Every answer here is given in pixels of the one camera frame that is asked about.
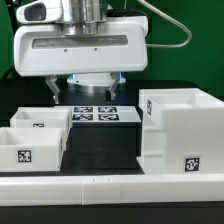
open white box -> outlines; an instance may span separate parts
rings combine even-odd
[[[58,171],[60,128],[0,128],[0,172]]]
[[[63,151],[72,127],[72,113],[69,108],[26,108],[20,107],[10,120],[12,128],[63,128]]]
[[[141,90],[148,174],[224,173],[224,103],[199,89]]]

black table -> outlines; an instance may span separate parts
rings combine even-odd
[[[66,80],[59,80],[58,86],[63,91],[64,105],[133,105],[138,104],[139,89],[160,88],[195,88],[195,84],[184,81],[128,81],[125,89],[117,90],[113,102],[106,102],[104,95],[88,95],[66,88]],[[9,126],[9,120],[18,107],[54,106],[52,93],[45,80],[1,80],[0,81],[0,126]],[[136,169],[75,170],[64,175],[103,175],[103,174],[140,174]],[[35,174],[16,174],[17,176]],[[59,224],[59,223],[92,223],[92,224],[222,224],[224,223],[223,202],[194,203],[150,203],[97,206],[34,206],[34,207],[1,207],[0,223],[2,224]]]

